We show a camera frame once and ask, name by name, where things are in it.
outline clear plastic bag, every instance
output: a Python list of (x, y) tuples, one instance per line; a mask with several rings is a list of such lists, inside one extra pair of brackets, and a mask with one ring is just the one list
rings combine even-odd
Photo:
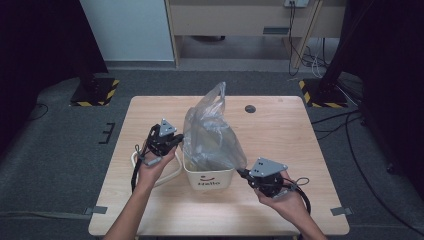
[(188, 110), (184, 120), (185, 157), (197, 171), (245, 169), (246, 156), (224, 119), (225, 82)]

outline yellow and black caution tape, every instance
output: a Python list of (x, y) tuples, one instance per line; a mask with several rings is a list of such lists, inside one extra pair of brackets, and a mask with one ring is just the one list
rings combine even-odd
[(304, 97), (306, 105), (308, 107), (329, 107), (329, 108), (346, 108), (346, 107), (348, 107), (347, 103), (314, 102), (311, 98), (311, 94), (309, 94), (308, 89), (306, 88), (305, 82), (300, 81), (299, 86), (302, 89), (303, 97)]
[(105, 98), (104, 101), (98, 101), (98, 102), (72, 102), (71, 106), (81, 106), (81, 107), (91, 107), (91, 106), (106, 106), (110, 103), (112, 100), (113, 95), (115, 94), (115, 90), (118, 87), (119, 80), (114, 80), (112, 83), (112, 86), (110, 87), (110, 90)]

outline power outlet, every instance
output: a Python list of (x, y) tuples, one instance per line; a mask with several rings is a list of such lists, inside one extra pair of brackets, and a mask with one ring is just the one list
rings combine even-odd
[(309, 0), (285, 0), (284, 7), (290, 8), (293, 4), (297, 8), (305, 8), (308, 6)]

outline white wall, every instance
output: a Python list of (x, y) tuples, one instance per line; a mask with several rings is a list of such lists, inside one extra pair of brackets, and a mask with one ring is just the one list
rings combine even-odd
[(80, 0), (105, 61), (174, 61), (162, 0)]

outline human arm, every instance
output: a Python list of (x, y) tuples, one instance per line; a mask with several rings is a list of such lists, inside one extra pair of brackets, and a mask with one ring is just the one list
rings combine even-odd
[[(104, 239), (134, 239), (155, 182), (159, 179), (165, 166), (174, 159), (175, 150), (176, 147), (153, 166), (141, 164), (138, 172), (139, 180), (134, 192)], [(151, 152), (145, 155), (146, 161), (151, 161), (156, 157)]]
[[(283, 178), (290, 179), (287, 171), (282, 171)], [(255, 189), (259, 202), (277, 211), (287, 221), (291, 222), (302, 234), (305, 240), (327, 239), (312, 217), (309, 215), (299, 193), (288, 192), (278, 198), (266, 197)]]

